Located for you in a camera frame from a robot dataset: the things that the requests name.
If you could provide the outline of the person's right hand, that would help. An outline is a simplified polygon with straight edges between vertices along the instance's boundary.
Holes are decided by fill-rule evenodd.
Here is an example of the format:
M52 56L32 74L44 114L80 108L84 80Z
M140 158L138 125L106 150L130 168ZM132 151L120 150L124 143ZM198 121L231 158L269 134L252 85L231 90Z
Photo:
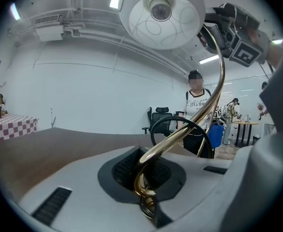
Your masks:
M247 34L253 44L260 45L260 36L256 30L248 28Z

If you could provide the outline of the gold lamp with white shade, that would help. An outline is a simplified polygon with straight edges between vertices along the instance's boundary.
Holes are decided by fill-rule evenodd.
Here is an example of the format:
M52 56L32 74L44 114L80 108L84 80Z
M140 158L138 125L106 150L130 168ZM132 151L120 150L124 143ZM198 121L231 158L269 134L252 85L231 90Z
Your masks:
M189 42L201 29L204 29L206 7L204 0L119 0L119 17L128 34L137 42L155 50L170 50ZM148 165L154 164L193 129L203 134L201 145L206 145L211 151L208 130L199 124L206 116L213 119L222 89L225 66L221 54L220 79L217 88L206 104L191 119L180 116L167 117L167 120L182 121L183 125L160 143L153 143L153 147L145 153L137 164L137 176L134 189L142 198L151 198L158 205L158 194L153 190L142 187L140 179Z

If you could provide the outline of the white ceiling pipe run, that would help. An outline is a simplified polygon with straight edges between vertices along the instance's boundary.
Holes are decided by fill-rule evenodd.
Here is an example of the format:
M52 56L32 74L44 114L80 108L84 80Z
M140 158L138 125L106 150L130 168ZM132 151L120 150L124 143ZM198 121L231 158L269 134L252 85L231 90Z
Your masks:
M94 8L87 8L85 12L83 14L78 8L62 8L24 16L12 23L8 34L15 37L19 44L24 44L39 38L37 29L62 26L61 36L70 35L117 45L162 64L180 75L186 75L192 70L183 49L150 49L125 32L114 12Z

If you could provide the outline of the round wooden table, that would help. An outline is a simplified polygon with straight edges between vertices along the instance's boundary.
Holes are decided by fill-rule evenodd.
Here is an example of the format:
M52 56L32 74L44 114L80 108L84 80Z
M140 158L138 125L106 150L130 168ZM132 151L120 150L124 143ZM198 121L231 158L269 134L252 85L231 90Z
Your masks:
M236 122L234 122L234 124L237 125L237 134L236 134L236 140L235 140L234 145L238 146L238 144L241 144L241 145L244 145L244 146L248 146L249 143L250 143L250 139L251 139L252 126L258 125L259 123L258 122L236 121ZM240 136L241 127L242 127L242 137L241 137L241 140L240 140L239 136ZM245 137L247 127L248 127L248 136L247 136L247 141L244 144L244 137Z

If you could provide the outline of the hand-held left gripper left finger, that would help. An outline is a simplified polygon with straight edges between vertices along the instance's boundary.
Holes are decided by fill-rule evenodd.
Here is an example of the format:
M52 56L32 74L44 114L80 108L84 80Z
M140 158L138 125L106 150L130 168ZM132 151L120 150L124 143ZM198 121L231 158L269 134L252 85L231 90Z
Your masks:
M140 206L111 198L98 182L101 166L131 146L74 161L30 189L19 201L27 213L58 187L71 190L66 203L51 224L59 232L153 232L155 226Z

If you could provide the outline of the person's right forearm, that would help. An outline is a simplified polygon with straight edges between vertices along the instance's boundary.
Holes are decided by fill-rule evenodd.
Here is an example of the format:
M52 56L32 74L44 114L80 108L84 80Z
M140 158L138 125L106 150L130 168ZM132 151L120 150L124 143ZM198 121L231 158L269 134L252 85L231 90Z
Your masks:
M266 61L272 67L278 69L283 61L283 48L270 41Z

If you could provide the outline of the white ceiling air conditioner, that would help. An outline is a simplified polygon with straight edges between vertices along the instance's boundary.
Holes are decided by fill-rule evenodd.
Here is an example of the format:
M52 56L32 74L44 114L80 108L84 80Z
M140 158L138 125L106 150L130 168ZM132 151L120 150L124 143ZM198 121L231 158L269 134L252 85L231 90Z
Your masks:
M34 20L34 29L42 42L61 41L64 34L62 15L48 15Z

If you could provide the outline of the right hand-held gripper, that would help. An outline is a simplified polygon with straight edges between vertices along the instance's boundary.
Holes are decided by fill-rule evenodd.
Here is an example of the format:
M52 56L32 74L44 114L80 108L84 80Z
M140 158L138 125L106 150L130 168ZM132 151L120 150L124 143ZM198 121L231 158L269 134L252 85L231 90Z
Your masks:
M202 46L210 53L249 67L254 62L264 64L269 47L268 36L260 31L260 22L237 5L226 3L206 12L204 33L197 35ZM258 32L260 45L252 43L247 34L251 28Z

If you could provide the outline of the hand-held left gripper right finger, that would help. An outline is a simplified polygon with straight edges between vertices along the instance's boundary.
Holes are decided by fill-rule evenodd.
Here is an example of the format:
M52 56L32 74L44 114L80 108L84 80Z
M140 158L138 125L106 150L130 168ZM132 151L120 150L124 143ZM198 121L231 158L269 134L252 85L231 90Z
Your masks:
M192 156L165 153L162 160L176 163L184 170L186 178L181 189L170 200L160 201L160 211L171 219L173 231L219 232L226 211L221 209L213 198L223 174L206 171L207 166L227 169L231 161L201 159Z

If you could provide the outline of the red white checkered table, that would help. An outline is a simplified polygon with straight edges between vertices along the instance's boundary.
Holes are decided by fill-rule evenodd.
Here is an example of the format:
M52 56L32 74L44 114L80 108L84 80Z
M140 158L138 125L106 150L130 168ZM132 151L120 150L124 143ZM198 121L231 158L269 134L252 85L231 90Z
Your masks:
M31 116L6 114L0 118L0 142L34 133L38 130L38 119Z

